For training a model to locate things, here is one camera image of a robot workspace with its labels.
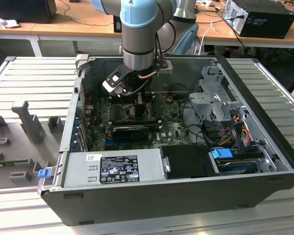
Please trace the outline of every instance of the white cable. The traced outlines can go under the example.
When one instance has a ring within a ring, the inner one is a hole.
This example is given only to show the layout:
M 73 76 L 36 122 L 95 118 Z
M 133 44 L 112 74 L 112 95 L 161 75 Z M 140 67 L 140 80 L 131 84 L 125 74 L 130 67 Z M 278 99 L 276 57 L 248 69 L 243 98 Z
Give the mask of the white cable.
M 200 49 L 199 49 L 199 53 L 198 53 L 198 55 L 201 54 L 202 47 L 203 47 L 202 43 L 203 43 L 203 41 L 204 41 L 204 38 L 205 38 L 205 36 L 206 36 L 206 33 L 208 33 L 208 31 L 209 31 L 210 29 L 214 29 L 214 30 L 216 30 L 216 28 L 214 28 L 213 26 L 211 26 L 209 29 L 206 30 L 206 32 L 204 33 L 204 35 L 202 36 L 202 39 L 201 39 Z
M 228 19 L 224 19 L 223 21 L 226 21 L 226 20 L 231 20 L 231 19 L 233 19 L 232 17 L 230 17 L 230 18 L 228 18 Z M 200 49 L 199 49 L 199 53 L 198 53 L 198 55 L 200 55 L 201 54 L 201 52 L 202 52 L 202 47 L 203 47 L 203 42 L 204 42 L 204 38 L 205 38 L 205 36 L 206 36 L 206 34 L 208 33 L 208 31 L 210 30 L 210 29 L 213 29 L 213 30 L 217 30 L 215 27 L 213 27 L 213 23 L 215 23 L 216 21 L 211 21 L 210 22 L 210 28 L 209 29 L 207 29 L 206 30 L 206 32 L 204 33 L 204 35 L 202 36 L 202 39 L 201 39 L 201 43 L 200 43 Z

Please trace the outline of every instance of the blue plastic clip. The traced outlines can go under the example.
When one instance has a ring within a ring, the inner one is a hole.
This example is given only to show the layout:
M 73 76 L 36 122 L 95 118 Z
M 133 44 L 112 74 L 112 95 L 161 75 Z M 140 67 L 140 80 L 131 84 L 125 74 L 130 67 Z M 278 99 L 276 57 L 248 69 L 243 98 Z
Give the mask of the blue plastic clip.
M 50 179 L 51 178 L 51 169 L 41 169 L 38 171 L 39 179 Z
M 214 159 L 233 158 L 233 155 L 229 148 L 216 148 L 211 153 Z

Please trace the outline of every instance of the warning label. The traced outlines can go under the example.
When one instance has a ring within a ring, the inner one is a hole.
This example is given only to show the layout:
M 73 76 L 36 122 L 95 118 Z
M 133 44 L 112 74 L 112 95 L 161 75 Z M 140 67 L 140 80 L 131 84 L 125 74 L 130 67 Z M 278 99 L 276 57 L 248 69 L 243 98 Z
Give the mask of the warning label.
M 115 184 L 138 181 L 137 155 L 102 157 L 100 159 L 100 183 Z

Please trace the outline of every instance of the wooden desk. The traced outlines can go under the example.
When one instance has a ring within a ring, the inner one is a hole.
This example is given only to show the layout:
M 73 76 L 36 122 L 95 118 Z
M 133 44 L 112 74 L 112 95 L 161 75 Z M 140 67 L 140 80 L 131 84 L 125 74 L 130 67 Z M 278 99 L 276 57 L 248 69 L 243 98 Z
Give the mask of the wooden desk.
M 32 34 L 37 35 L 67 35 L 67 36 L 101 36 L 121 37 L 121 34 L 113 31 L 113 16 L 96 11 L 90 0 L 81 0 L 79 3 L 71 3 L 69 0 L 56 0 L 57 12 L 50 24 L 37 23 L 32 29 Z M 84 25 L 98 24 L 108 26 Z
M 113 32 L 113 17 L 96 11 L 89 0 L 81 0 L 79 3 L 70 3 L 69 0 L 55 0 L 57 13 L 50 24 L 21 23 L 19 28 L 0 29 L 0 38 L 29 40 L 35 56 L 42 56 L 40 40 L 64 40 L 73 41 L 74 50 L 78 51 L 77 41 L 120 42 L 121 34 Z M 221 7 L 224 2 L 215 3 Z M 201 12 L 197 15 L 197 22 L 211 22 L 221 20 L 212 12 Z M 210 24 L 200 24 L 198 37 L 201 39 Z M 217 30 L 210 30 L 205 37 L 205 44 L 240 46 L 232 29 L 225 22 L 215 23 Z M 294 23 L 285 39 L 264 38 L 240 38 L 246 47 L 282 47 L 294 48 Z
M 224 7 L 224 2 L 215 3 L 214 5 Z M 205 7 L 207 10 L 214 10 L 213 7 Z M 211 22 L 222 20 L 216 13 L 213 12 L 200 12 L 197 14 L 197 22 Z M 231 27 L 226 22 L 219 22 L 213 24 L 217 30 L 210 30 L 205 36 L 206 44 L 210 45 L 227 45 L 227 46 L 240 46 L 237 38 Z M 198 37 L 202 38 L 207 29 L 210 28 L 210 24 L 199 24 Z M 282 47 L 282 48 L 294 48 L 294 23 L 292 24 L 289 32 L 284 39 L 270 39 L 270 38 L 247 38 L 240 37 L 240 40 L 247 47 Z
M 0 28 L 0 34 L 30 34 L 31 29 L 35 26 L 35 23 L 19 23 L 21 27 L 16 28 Z

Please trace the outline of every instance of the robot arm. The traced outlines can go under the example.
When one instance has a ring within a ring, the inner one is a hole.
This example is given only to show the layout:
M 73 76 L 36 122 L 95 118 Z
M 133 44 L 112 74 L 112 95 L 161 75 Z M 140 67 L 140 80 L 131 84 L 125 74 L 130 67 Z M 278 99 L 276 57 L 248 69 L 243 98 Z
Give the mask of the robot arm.
M 103 82 L 117 96 L 129 95 L 129 87 L 141 90 L 144 75 L 155 75 L 156 33 L 176 10 L 176 0 L 91 0 L 93 7 L 119 16 L 122 22 L 123 63 Z
M 155 34 L 176 10 L 176 0 L 91 0 L 93 7 L 122 22 L 124 64 L 133 71 L 153 63 Z

